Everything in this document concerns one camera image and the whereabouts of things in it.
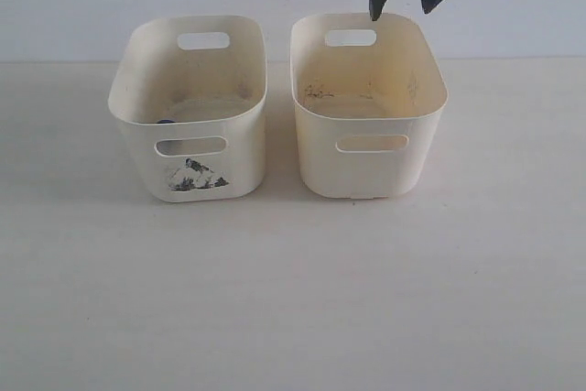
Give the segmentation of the plain cream plastic bin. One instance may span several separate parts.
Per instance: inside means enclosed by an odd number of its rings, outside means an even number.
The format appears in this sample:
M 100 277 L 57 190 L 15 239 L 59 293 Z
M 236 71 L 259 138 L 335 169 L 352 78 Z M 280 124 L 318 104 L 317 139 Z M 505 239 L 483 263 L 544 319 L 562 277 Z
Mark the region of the plain cream plastic bin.
M 384 13 L 326 14 L 291 29 L 300 175 L 333 199 L 412 190 L 448 91 L 420 27 Z

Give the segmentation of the cream bin with mountain print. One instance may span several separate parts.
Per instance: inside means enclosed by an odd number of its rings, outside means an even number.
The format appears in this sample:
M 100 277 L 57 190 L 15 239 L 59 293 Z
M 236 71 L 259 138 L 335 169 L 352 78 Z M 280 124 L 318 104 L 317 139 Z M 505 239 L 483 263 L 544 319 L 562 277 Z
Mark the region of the cream bin with mountain print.
M 108 107 L 153 196 L 230 199 L 265 176 L 266 91 L 265 40 L 253 19 L 159 18 L 131 34 Z

